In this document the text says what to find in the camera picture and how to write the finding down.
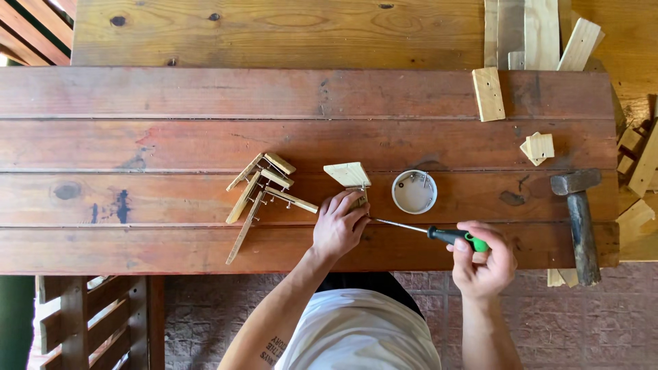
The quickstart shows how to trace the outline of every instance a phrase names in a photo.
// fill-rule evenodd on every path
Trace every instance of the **brick floor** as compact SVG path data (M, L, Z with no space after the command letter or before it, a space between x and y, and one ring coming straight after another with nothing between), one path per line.
M519 271L503 314L528 369L658 370L658 263L604 269L593 288L548 288ZM461 368L461 297L450 272L398 272L432 332L444 369ZM166 279L167 369L216 369L244 321L284 275Z

